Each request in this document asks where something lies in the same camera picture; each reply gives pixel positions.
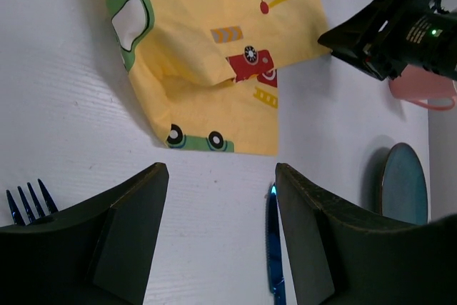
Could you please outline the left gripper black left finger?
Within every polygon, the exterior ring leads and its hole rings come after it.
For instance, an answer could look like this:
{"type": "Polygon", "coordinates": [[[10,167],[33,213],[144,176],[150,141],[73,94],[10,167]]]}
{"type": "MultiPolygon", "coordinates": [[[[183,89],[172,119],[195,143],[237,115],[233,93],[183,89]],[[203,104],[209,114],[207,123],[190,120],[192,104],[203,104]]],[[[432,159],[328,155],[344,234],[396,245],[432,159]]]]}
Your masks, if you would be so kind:
{"type": "Polygon", "coordinates": [[[155,163],[37,224],[1,228],[3,304],[142,304],[169,172],[155,163]]]}

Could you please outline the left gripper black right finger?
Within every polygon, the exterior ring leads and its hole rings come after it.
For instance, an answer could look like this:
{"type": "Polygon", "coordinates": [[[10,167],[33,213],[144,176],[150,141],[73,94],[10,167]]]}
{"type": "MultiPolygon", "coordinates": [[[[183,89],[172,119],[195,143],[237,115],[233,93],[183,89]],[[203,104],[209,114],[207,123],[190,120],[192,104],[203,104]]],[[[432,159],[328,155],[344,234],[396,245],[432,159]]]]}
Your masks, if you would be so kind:
{"type": "Polygon", "coordinates": [[[276,190],[299,304],[454,304],[456,217],[425,225],[376,214],[288,164],[276,190]]]}

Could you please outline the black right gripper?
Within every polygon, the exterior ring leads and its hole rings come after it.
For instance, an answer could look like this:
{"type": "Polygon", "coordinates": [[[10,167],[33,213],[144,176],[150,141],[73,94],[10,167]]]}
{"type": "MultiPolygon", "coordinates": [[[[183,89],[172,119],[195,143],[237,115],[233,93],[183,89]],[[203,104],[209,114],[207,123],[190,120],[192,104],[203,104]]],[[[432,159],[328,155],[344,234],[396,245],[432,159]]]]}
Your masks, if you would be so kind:
{"type": "Polygon", "coordinates": [[[456,15],[431,0],[373,0],[318,38],[327,48],[362,48],[363,57],[331,55],[379,80],[408,65],[456,80],[456,15]]]}

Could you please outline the yellow vehicle print cloth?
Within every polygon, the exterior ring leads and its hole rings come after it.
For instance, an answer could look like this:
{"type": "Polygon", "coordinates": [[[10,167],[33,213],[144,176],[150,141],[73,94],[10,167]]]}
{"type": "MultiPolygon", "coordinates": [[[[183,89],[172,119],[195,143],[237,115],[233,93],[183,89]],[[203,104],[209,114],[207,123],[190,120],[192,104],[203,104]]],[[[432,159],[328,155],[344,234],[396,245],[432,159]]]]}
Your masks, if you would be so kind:
{"type": "Polygon", "coordinates": [[[274,156],[278,71],[327,53],[321,0],[104,0],[155,135],[170,149],[274,156]]]}

